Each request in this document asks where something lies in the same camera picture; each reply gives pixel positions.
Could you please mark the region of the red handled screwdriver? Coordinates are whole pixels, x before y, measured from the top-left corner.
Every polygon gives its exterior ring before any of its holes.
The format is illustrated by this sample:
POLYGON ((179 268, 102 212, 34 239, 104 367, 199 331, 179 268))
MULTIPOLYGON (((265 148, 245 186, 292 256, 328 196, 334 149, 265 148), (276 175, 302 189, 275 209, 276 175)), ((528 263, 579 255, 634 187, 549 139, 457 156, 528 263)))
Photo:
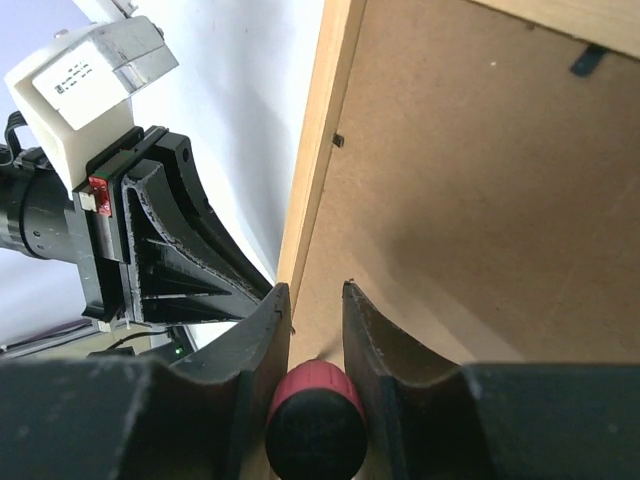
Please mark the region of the red handled screwdriver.
POLYGON ((306 361, 285 375, 274 393, 265 448, 280 479, 352 479, 368 447, 363 405, 336 365, 306 361))

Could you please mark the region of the wooden picture frame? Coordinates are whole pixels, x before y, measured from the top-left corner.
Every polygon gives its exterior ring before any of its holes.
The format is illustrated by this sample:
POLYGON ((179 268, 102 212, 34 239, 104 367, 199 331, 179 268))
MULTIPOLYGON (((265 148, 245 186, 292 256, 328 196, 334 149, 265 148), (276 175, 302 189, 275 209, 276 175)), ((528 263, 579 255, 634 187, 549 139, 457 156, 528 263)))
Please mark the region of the wooden picture frame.
POLYGON ((353 282, 458 365, 639 368, 638 3, 326 2, 278 278, 295 366, 348 376, 353 282))

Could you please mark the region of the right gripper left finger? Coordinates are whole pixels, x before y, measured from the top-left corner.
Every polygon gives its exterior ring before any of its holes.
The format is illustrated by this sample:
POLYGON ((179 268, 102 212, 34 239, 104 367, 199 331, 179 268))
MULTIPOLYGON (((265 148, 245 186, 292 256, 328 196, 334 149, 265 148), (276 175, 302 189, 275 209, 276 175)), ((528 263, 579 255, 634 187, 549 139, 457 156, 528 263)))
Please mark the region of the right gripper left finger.
POLYGON ((167 365, 151 356, 5 360, 5 479, 267 479, 272 395, 288 365, 290 300, 167 365))

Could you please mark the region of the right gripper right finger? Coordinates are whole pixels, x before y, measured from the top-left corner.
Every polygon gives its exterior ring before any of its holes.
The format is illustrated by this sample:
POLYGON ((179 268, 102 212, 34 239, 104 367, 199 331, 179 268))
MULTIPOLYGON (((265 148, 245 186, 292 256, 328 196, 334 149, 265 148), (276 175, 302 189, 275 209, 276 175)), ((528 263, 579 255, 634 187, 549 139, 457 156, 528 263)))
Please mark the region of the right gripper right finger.
POLYGON ((635 364, 458 365, 342 293, 344 366, 369 429, 367 479, 635 479, 635 364))

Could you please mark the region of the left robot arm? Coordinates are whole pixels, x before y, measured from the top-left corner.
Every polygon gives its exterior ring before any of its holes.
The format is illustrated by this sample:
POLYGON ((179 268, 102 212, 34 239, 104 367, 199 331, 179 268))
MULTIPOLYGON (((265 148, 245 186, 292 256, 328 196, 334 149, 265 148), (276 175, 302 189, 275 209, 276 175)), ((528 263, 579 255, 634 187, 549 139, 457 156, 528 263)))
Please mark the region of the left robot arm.
POLYGON ((68 190, 41 149, 1 168, 1 245, 77 267, 85 315, 239 321, 270 291, 210 205, 188 137, 134 128, 68 190))

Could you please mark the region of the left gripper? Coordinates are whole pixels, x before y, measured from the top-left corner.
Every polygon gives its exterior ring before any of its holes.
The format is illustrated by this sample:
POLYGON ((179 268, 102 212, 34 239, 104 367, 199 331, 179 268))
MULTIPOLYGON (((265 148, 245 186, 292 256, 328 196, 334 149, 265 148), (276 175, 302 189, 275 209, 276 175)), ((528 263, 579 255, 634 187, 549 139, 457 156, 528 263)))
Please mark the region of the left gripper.
POLYGON ((135 127, 85 176, 72 190, 84 316, 110 323, 125 301, 136 322, 240 321, 271 290, 211 206, 188 137, 135 127), (140 162, 151 147, 156 162, 140 162))

